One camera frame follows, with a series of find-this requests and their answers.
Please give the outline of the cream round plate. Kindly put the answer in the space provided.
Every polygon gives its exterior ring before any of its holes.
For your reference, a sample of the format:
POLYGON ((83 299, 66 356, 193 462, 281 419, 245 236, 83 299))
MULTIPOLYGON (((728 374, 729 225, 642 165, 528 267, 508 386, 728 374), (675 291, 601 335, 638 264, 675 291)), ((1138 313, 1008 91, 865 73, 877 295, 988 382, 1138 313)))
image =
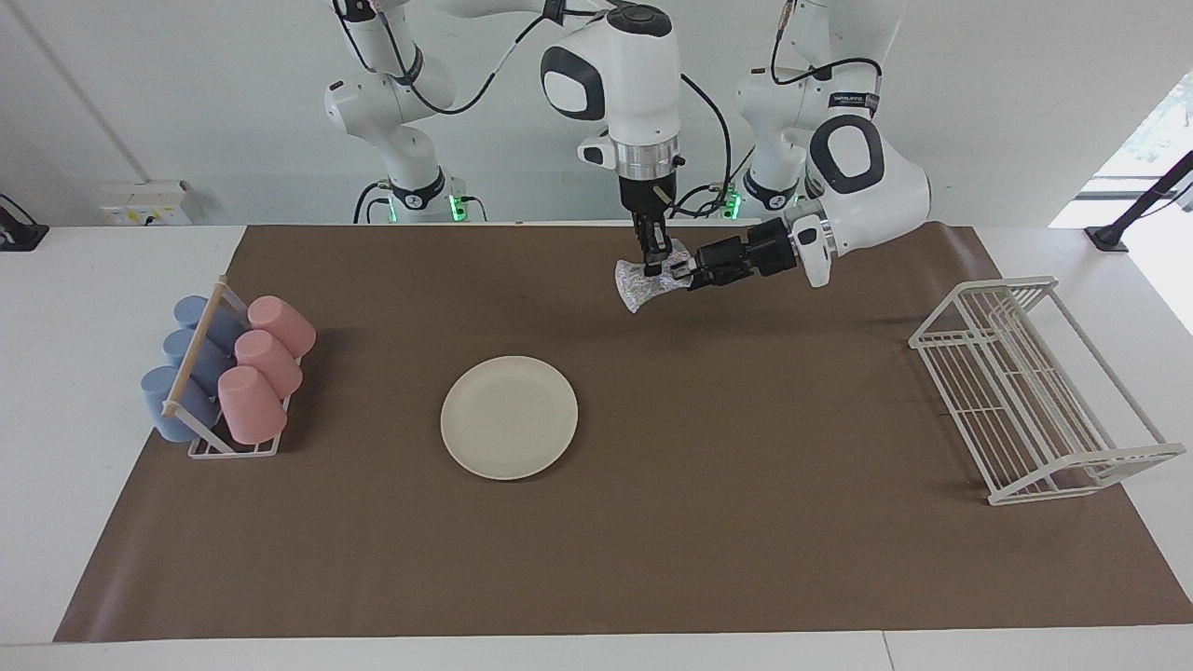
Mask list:
POLYGON ((502 356, 456 378, 440 412, 443 445, 460 468, 518 481, 554 467, 579 425, 576 392, 545 361, 502 356))

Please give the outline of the brown table mat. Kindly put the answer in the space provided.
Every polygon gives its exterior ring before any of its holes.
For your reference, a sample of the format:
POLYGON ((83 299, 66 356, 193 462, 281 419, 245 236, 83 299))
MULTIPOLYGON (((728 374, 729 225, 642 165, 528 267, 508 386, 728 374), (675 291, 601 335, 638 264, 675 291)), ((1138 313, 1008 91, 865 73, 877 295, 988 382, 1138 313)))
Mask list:
POLYGON ((908 339, 979 238, 922 226, 631 314, 602 226, 252 226, 227 275, 317 327, 272 458, 157 436, 57 628, 140 638, 554 636, 1193 622, 1129 494, 987 504, 908 339), (545 361, 579 425, 493 481, 447 392, 545 361))

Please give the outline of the pink plastic cup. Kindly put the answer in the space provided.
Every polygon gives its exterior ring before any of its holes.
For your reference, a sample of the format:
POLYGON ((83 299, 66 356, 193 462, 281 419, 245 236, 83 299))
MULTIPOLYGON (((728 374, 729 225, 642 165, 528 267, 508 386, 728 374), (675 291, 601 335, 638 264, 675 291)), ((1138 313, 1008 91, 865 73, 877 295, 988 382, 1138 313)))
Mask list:
POLYGON ((268 331, 251 330, 239 336, 234 356, 239 365, 256 369, 280 399, 293 395, 302 384, 298 359, 268 331))
POLYGON ((280 340, 295 361, 310 353, 317 341, 314 324, 276 294, 256 297, 248 306, 247 318, 254 330, 266 331, 280 340))
POLYGON ((218 378, 217 394, 230 436, 239 445, 262 445, 282 436, 288 415, 267 378, 237 365, 218 378))

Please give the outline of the black table clamp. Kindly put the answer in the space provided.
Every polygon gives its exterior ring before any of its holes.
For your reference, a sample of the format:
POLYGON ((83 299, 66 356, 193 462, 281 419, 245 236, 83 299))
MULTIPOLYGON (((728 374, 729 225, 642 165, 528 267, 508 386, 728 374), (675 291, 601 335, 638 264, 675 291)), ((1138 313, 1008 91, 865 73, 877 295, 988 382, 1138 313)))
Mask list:
POLYGON ((50 226, 38 224, 26 209, 0 192, 0 251, 30 252, 47 238, 50 226))

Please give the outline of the white wall power outlet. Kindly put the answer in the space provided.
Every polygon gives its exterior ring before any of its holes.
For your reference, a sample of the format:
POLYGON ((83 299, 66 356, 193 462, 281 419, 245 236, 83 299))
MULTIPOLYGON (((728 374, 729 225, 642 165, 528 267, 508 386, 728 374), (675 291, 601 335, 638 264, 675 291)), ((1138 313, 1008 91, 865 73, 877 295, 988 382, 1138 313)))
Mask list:
POLYGON ((103 181, 99 213, 109 226, 192 226, 196 203, 183 180, 103 181))

